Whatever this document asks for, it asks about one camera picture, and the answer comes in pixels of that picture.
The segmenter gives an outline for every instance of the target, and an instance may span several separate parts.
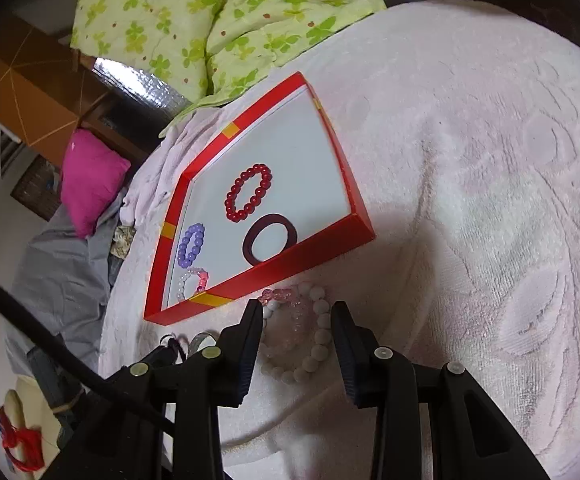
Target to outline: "yellow tape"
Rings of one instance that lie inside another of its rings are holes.
[[[226,137],[228,137],[228,139],[231,139],[232,137],[234,137],[241,129],[236,126],[236,124],[234,123],[230,123],[228,124],[223,131],[221,132],[223,135],[225,135]]]
[[[174,240],[174,236],[177,234],[177,226],[170,224],[170,222],[163,222],[163,229],[161,229],[161,236]]]
[[[196,294],[196,296],[192,296],[189,301],[207,306],[221,306],[233,300],[223,298],[222,296],[214,296],[214,294],[208,294],[207,292],[201,292],[200,294]]]

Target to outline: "white towel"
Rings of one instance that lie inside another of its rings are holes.
[[[166,128],[163,141],[132,178],[119,211],[123,225],[140,227],[172,193],[179,175],[212,137],[218,116],[218,108],[200,108]]]
[[[414,362],[463,362],[551,478],[579,480],[580,48],[497,7],[406,4],[273,72],[216,124],[297,70],[377,237],[285,283],[325,285]],[[142,320],[166,206],[138,229],[112,292],[103,374],[164,333],[234,324],[246,303],[170,327]],[[220,410],[224,464],[235,480],[367,478],[373,417],[345,400],[334,358],[305,386],[257,370],[241,408]]]

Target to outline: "pink pillow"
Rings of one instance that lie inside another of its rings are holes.
[[[68,209],[76,236],[94,234],[96,221],[121,189],[130,162],[93,134],[74,130],[63,158],[60,200]]]

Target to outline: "floral fabric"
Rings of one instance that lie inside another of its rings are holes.
[[[153,73],[193,104],[229,102],[383,0],[79,0],[71,41]]]

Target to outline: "screw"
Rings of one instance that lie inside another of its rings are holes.
[[[465,371],[465,366],[458,361],[450,361],[447,366],[448,371],[454,375],[461,375]]]
[[[221,349],[217,346],[206,346],[201,350],[201,355],[206,359],[214,359],[221,355]]]
[[[131,367],[130,367],[130,373],[134,376],[134,377],[140,377],[141,375],[143,375],[145,372],[147,372],[150,369],[150,367],[145,364],[145,363],[134,363]]]
[[[390,359],[393,353],[387,346],[379,346],[379,348],[374,349],[374,355],[379,359]]]

